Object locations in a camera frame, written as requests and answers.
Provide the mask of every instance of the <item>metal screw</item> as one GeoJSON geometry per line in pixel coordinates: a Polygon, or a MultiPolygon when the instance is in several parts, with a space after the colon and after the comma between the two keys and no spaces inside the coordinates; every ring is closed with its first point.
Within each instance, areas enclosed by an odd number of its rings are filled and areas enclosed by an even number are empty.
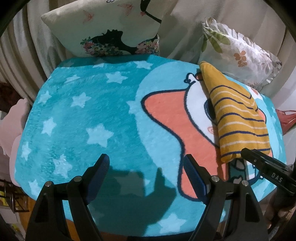
{"type": "Polygon", "coordinates": [[[47,181],[47,182],[45,183],[45,186],[46,186],[46,187],[49,187],[51,184],[52,184],[52,181],[47,181]]]}
{"type": "Polygon", "coordinates": [[[218,182],[219,180],[220,180],[219,177],[217,177],[217,176],[212,176],[212,181],[214,181],[214,182],[218,182]]]}
{"type": "Polygon", "coordinates": [[[74,182],[80,182],[82,180],[81,176],[74,177],[74,182]]]}
{"type": "Polygon", "coordinates": [[[245,187],[249,185],[248,181],[246,180],[242,180],[242,185],[244,185],[245,187]]]}

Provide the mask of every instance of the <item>floral pillow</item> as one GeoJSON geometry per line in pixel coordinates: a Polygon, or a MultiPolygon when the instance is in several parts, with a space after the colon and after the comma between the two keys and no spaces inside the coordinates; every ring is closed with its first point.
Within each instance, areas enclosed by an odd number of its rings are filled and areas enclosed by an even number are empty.
{"type": "Polygon", "coordinates": [[[78,57],[159,55],[161,19],[170,0],[79,0],[41,16],[78,57]]]}
{"type": "Polygon", "coordinates": [[[248,37],[213,18],[205,20],[202,27],[204,39],[199,63],[206,61],[258,91],[278,75],[282,62],[248,37]]]}

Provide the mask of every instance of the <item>red bag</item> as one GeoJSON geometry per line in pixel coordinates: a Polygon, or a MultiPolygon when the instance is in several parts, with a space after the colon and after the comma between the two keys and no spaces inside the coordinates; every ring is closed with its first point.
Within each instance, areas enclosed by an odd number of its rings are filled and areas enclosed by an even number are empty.
{"type": "Polygon", "coordinates": [[[294,124],[296,124],[296,110],[278,110],[276,109],[279,121],[281,123],[281,129],[283,130],[283,135],[285,135],[294,124]],[[286,112],[293,112],[293,114],[287,115],[286,112]]]}

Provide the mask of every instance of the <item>blue gripper pad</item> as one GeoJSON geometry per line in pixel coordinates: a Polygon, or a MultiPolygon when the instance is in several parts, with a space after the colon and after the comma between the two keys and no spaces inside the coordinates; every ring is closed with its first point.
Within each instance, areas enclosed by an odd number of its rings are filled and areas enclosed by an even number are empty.
{"type": "Polygon", "coordinates": [[[102,154],[95,165],[89,167],[85,171],[83,179],[86,181],[87,184],[87,194],[85,200],[88,204],[96,198],[109,167],[109,156],[106,154],[102,154]]]}
{"type": "Polygon", "coordinates": [[[203,181],[201,175],[199,174],[198,169],[204,168],[200,167],[192,155],[185,155],[183,159],[184,170],[189,178],[189,181],[193,187],[193,190],[199,200],[201,200],[204,204],[208,203],[207,194],[209,192],[209,188],[207,188],[206,183],[203,181]]]}

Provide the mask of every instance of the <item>navy stripe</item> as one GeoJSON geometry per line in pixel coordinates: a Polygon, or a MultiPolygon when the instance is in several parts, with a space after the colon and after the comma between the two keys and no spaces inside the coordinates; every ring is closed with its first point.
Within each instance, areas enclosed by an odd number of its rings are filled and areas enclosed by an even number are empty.
{"type": "Polygon", "coordinates": [[[228,116],[228,115],[237,115],[237,116],[243,118],[243,119],[246,120],[246,121],[265,122],[264,120],[256,120],[256,119],[253,119],[253,118],[245,118],[245,117],[241,116],[241,115],[238,114],[238,113],[230,112],[230,113],[226,113],[226,114],[224,114],[223,116],[221,116],[220,120],[217,122],[217,125],[220,123],[220,121],[221,121],[224,117],[226,117],[226,116],[228,116]]]}
{"type": "Polygon", "coordinates": [[[240,134],[251,134],[251,135],[254,135],[254,136],[257,136],[257,137],[265,137],[265,136],[268,136],[268,133],[267,134],[261,134],[261,135],[257,135],[253,132],[250,132],[250,131],[231,131],[231,132],[228,132],[222,136],[219,137],[219,140],[222,139],[223,137],[226,137],[226,136],[230,136],[232,134],[237,134],[237,133],[240,133],[240,134]]]}
{"type": "MultiPolygon", "coordinates": [[[[258,151],[267,151],[267,150],[270,150],[270,148],[266,148],[266,149],[258,149],[258,151]]],[[[239,153],[241,153],[241,151],[231,151],[231,152],[227,152],[227,153],[221,155],[221,158],[222,158],[222,157],[225,157],[225,156],[227,156],[227,155],[230,155],[230,154],[239,154],[239,153]]]]}
{"type": "Polygon", "coordinates": [[[239,101],[237,101],[237,100],[235,100],[235,99],[232,99],[232,98],[230,98],[230,97],[223,97],[223,98],[221,98],[220,100],[218,100],[218,101],[214,104],[214,108],[216,107],[216,105],[217,105],[219,102],[221,102],[222,100],[226,100],[226,99],[233,100],[233,101],[235,101],[235,102],[238,103],[238,104],[242,104],[242,105],[244,105],[245,107],[247,107],[249,110],[253,110],[253,109],[254,109],[253,107],[248,107],[248,106],[246,106],[243,102],[239,102],[239,101]]]}
{"type": "Polygon", "coordinates": [[[229,89],[232,89],[232,90],[234,90],[235,92],[237,92],[237,93],[239,93],[239,94],[241,94],[242,96],[244,96],[244,97],[246,97],[246,98],[248,98],[249,100],[251,99],[251,97],[252,97],[252,95],[250,94],[250,97],[248,97],[248,96],[246,96],[246,95],[244,95],[244,94],[242,94],[242,93],[240,93],[239,91],[237,91],[236,89],[233,89],[233,88],[231,88],[231,87],[229,87],[229,86],[226,86],[226,85],[218,85],[218,86],[216,86],[216,87],[214,87],[212,90],[211,90],[211,92],[210,92],[210,94],[215,90],[215,89],[217,89],[217,88],[219,88],[219,87],[226,87],[226,88],[229,88],[229,89]]]}

